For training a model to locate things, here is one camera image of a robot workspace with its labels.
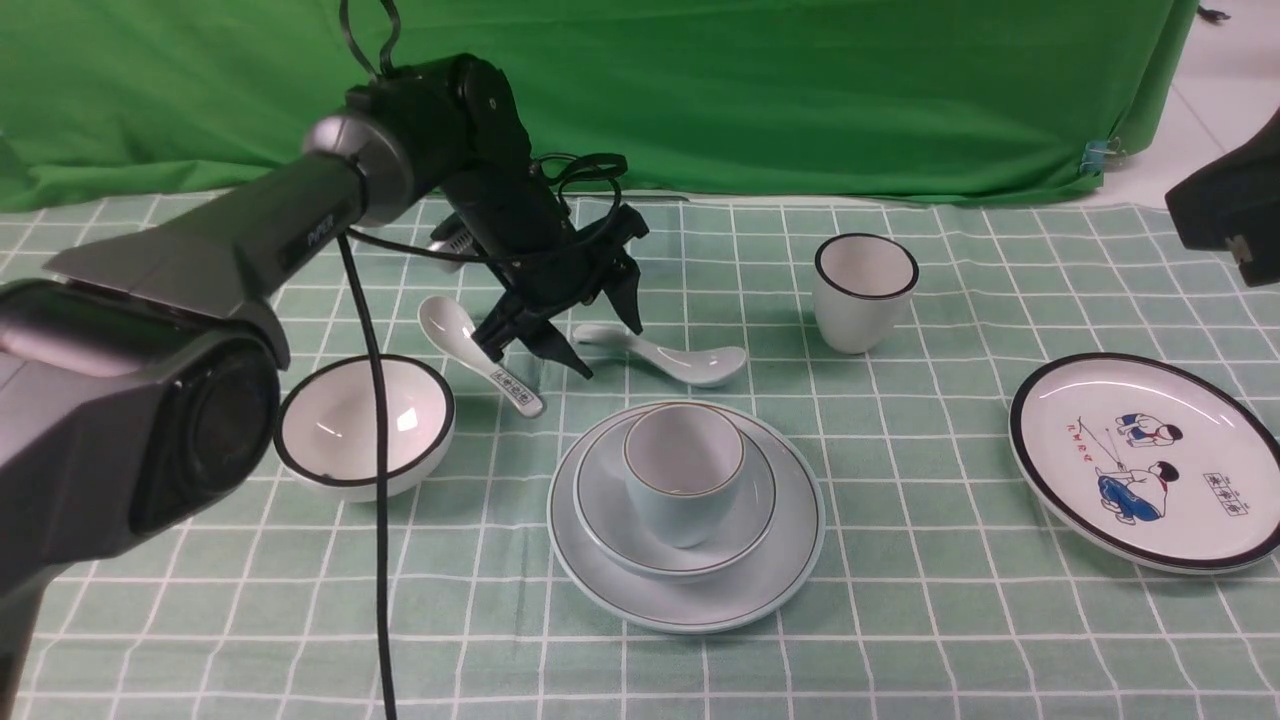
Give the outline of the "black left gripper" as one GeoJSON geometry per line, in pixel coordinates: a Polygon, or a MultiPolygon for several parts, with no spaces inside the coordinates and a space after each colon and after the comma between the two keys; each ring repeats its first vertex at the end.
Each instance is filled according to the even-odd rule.
{"type": "Polygon", "coordinates": [[[470,229],[481,261],[506,295],[474,333],[476,341],[520,342],[541,360],[584,379],[593,370],[550,319],[603,293],[634,334],[643,333],[641,270],[626,245],[648,233],[644,218],[621,197],[625,165],[567,165],[549,178],[539,165],[447,165],[440,190],[470,229]],[[603,181],[612,192],[604,218],[573,225],[558,190],[603,181]]]}

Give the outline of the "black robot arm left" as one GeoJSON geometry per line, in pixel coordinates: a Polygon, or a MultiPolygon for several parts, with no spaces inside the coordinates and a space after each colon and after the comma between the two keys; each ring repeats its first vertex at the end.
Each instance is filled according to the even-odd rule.
{"type": "Polygon", "coordinates": [[[440,190],[440,260],[503,286],[474,340],[582,377],[554,327],[605,296],[632,332],[648,227],[614,197],[576,228],[561,188],[613,190],[621,155],[547,176],[506,74],[470,54],[385,63],[308,133],[292,163],[159,225],[65,249],[47,278],[3,287],[3,716],[47,587],[202,512],[262,460],[279,424],[285,332],[269,299],[337,240],[366,240],[440,190]]]}

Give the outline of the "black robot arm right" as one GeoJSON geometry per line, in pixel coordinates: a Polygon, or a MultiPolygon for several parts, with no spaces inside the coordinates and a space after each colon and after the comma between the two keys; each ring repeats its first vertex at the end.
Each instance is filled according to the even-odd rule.
{"type": "Polygon", "coordinates": [[[803,338],[867,354],[922,332],[933,355],[978,352],[992,329],[1030,356],[1057,338],[1188,329],[1202,299],[1277,297],[1277,123],[1138,208],[713,208],[644,240],[658,327],[696,343],[748,334],[786,357],[803,338]]]}

